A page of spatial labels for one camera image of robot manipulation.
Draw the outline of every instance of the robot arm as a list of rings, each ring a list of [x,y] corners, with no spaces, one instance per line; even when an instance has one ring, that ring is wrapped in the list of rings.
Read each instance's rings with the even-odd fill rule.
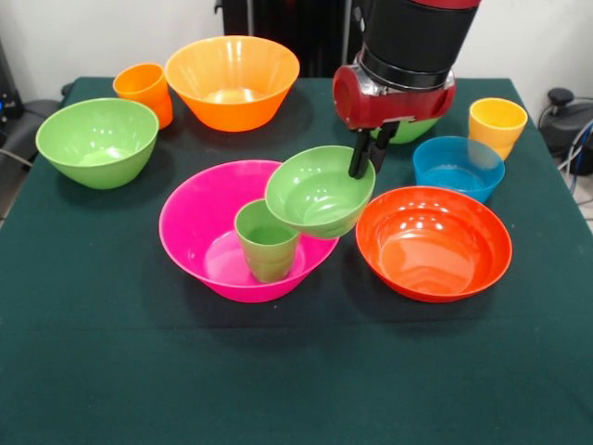
[[[379,171],[401,121],[443,116],[453,103],[455,63],[481,0],[363,0],[363,46],[334,75],[338,116],[358,141],[349,174],[370,159]],[[372,142],[370,131],[380,128]]]

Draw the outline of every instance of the green tablecloth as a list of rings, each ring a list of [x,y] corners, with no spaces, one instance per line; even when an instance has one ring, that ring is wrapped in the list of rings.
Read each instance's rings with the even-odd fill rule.
[[[82,78],[67,103],[112,95]],[[506,80],[460,80],[426,137],[466,134]],[[514,243],[473,299],[404,299],[352,234],[297,290],[263,305],[179,270],[158,214],[184,179],[234,159],[353,144],[329,80],[299,80],[277,117],[217,133],[179,101],[132,183],[94,191],[38,159],[0,231],[2,444],[593,443],[593,239],[533,123],[490,201]],[[392,147],[375,195],[413,183]]]

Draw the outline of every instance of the floor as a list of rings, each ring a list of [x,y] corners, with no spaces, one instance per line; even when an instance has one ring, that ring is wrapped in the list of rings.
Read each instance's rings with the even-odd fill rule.
[[[8,213],[19,195],[22,185],[25,184],[26,179],[27,173],[24,170],[20,170],[15,181],[13,181],[6,189],[0,190],[0,193],[3,195],[6,194],[5,196],[2,196],[2,199],[0,200],[0,228],[2,228],[5,218],[8,217]]]
[[[2,193],[6,193],[6,199],[2,199],[2,204],[0,206],[0,228],[2,228],[2,224],[4,223],[4,219],[7,218],[10,209],[12,208],[12,204],[16,200],[17,196],[19,195],[19,191],[22,185],[25,183],[27,179],[27,173],[25,171],[21,171],[14,184],[9,187],[7,190],[3,190]],[[581,213],[583,213],[583,217],[587,219],[587,223],[591,232],[593,232],[593,174],[590,176],[580,176],[576,183],[576,189],[574,190],[574,200],[579,205]]]
[[[579,176],[574,189],[574,200],[579,204],[579,209],[583,217],[587,220],[591,232],[593,232],[593,174],[589,176]]]

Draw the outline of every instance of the cup rim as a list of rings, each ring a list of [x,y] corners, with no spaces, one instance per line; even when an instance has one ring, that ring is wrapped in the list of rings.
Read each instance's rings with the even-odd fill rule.
[[[288,229],[289,231],[293,232],[293,235],[286,239],[285,241],[281,242],[281,243],[274,243],[274,244],[261,244],[261,243],[256,243],[255,241],[250,240],[249,238],[247,238],[246,236],[244,236],[240,230],[238,230],[237,228],[237,220],[239,219],[239,215],[241,214],[241,212],[243,212],[243,210],[245,210],[247,207],[249,206],[253,206],[255,204],[259,204],[263,202],[264,206],[266,207],[266,209],[268,209],[268,204],[266,204],[266,200],[264,198],[259,198],[259,199],[254,199],[252,201],[247,202],[244,206],[241,207],[241,209],[239,209],[236,214],[234,215],[234,230],[237,233],[237,235],[244,241],[246,241],[247,243],[249,243],[252,246],[258,246],[258,247],[262,247],[262,248],[276,248],[279,246],[284,246],[286,244],[292,243],[296,238],[298,238],[300,236],[300,232],[298,230],[295,230],[294,228],[290,227],[289,225],[287,225],[284,221],[279,220],[278,218],[276,218],[276,216],[268,209],[268,213],[274,218],[276,219],[276,221],[278,222],[278,225],[281,225],[282,227],[285,227],[286,229]]]
[[[484,122],[483,120],[479,119],[474,113],[474,108],[477,107],[478,105],[482,104],[483,102],[502,102],[504,104],[511,105],[514,108],[518,108],[522,112],[522,115],[523,115],[523,118],[521,119],[521,123],[517,124],[517,125],[513,125],[513,126],[508,126],[508,127],[500,127],[498,125],[492,125],[491,123]],[[472,103],[472,105],[470,106],[470,116],[474,120],[479,122],[480,124],[484,125],[485,127],[491,128],[493,130],[506,130],[506,131],[518,130],[520,128],[523,128],[529,121],[529,115],[527,114],[527,111],[525,110],[525,108],[523,106],[517,104],[516,102],[513,102],[512,100],[504,99],[502,97],[483,97],[481,99],[474,101]]]
[[[150,67],[157,67],[160,70],[160,74],[158,75],[158,79],[156,79],[154,82],[152,82],[150,85],[148,85],[146,88],[143,88],[142,90],[135,90],[135,91],[130,91],[130,92],[123,92],[121,89],[116,87],[116,83],[119,79],[121,79],[121,76],[123,76],[124,74],[129,73],[132,70],[137,70],[140,67],[146,67],[146,66],[150,66]],[[119,94],[123,94],[123,95],[140,95],[141,93],[145,93],[146,91],[150,90],[151,88],[153,88],[156,84],[160,83],[163,79],[165,78],[165,70],[163,69],[162,65],[160,65],[157,62],[141,62],[141,63],[136,63],[135,65],[131,65],[130,67],[120,71],[118,73],[117,76],[115,76],[115,79],[113,79],[113,83],[111,84],[113,91],[115,91],[118,95]]]

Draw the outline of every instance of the cable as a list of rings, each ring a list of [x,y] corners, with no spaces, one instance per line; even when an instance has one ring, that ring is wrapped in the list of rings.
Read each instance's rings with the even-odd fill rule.
[[[581,161],[583,160],[583,155],[585,154],[585,150],[583,150],[583,147],[587,144],[588,140],[589,140],[589,136],[591,135],[591,128],[589,127],[589,129],[585,132],[585,135],[583,136],[583,142],[581,143],[581,151],[578,154],[578,158],[576,159],[576,167],[574,168],[574,174],[573,174],[573,183],[571,184],[571,194],[574,195],[574,190],[576,190],[576,182],[578,181],[578,173],[581,170]]]
[[[548,105],[541,112],[541,114],[539,115],[539,120],[537,121],[537,129],[538,130],[541,130],[541,124],[542,124],[544,118],[546,118],[549,115],[549,111],[553,108],[554,108],[554,105]]]
[[[575,97],[572,101],[571,104],[574,103],[574,101],[585,101],[585,102],[593,102],[593,97]],[[537,120],[537,129],[541,130],[541,124],[543,123],[544,119],[549,115],[549,112],[556,107],[554,104],[550,104],[547,107],[545,107],[543,109],[543,111],[541,112],[541,114],[539,115],[539,119]]]
[[[25,158],[21,158],[20,156],[15,155],[14,153],[10,153],[9,151],[4,150],[3,148],[0,148],[0,154],[7,155],[9,158],[15,159],[18,162],[21,162],[21,163],[25,164],[27,167],[32,167],[33,166],[33,164],[31,164],[30,162],[28,162]]]
[[[577,205],[577,206],[584,206],[585,204],[588,204],[588,203],[590,203],[590,202],[593,202],[593,198],[591,198],[591,199],[587,199],[587,200],[585,200],[585,201],[579,201],[579,202],[577,202],[577,203],[576,203],[576,205]]]
[[[585,132],[587,132],[589,130],[589,127],[593,125],[593,119],[591,121],[589,121],[582,129],[580,132],[578,132],[578,134],[576,135],[576,138],[573,140],[573,143],[571,144],[571,148],[568,152],[568,158],[566,159],[565,162],[563,162],[562,164],[560,164],[558,166],[558,170],[561,171],[564,167],[566,167],[566,174],[565,174],[565,178],[566,181],[570,180],[570,175],[571,175],[571,162],[573,162],[574,158],[576,158],[580,153],[581,150],[583,148],[582,144],[579,144],[579,141],[581,140],[581,137],[583,137],[583,134],[585,134]]]

